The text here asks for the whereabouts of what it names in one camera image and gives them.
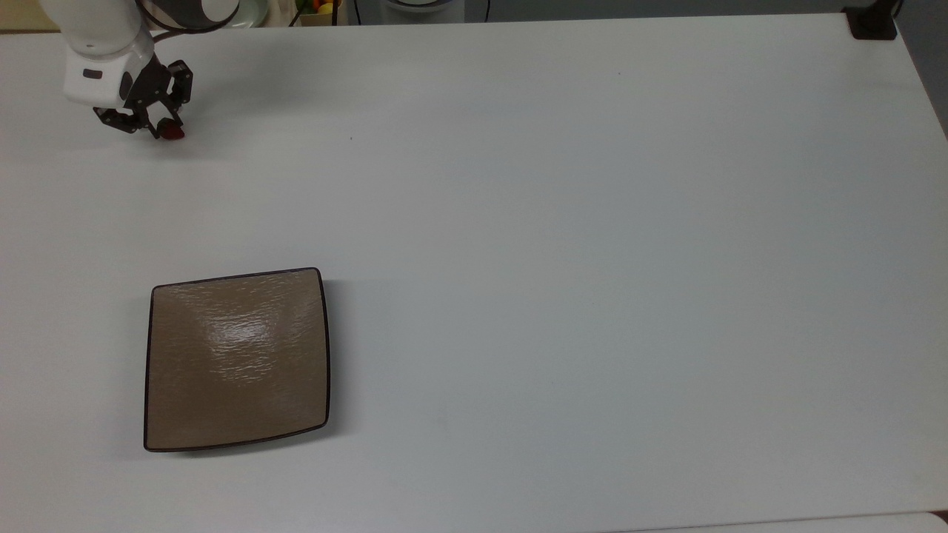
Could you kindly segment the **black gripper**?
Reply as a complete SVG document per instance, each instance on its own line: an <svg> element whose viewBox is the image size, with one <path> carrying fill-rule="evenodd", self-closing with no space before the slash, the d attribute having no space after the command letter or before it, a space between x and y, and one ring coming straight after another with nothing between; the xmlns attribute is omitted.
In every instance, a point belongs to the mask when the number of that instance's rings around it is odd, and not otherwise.
<svg viewBox="0 0 948 533"><path fill-rule="evenodd" d="M193 71L185 61L174 61L166 68L158 58L151 58L135 76L130 72L122 74L124 112L104 107L94 107L93 111L104 125L126 134L146 131L153 138L160 139L161 135L151 121L148 107L160 102L166 106L176 124L182 124L179 112L184 104L190 102L192 88Z"/></svg>

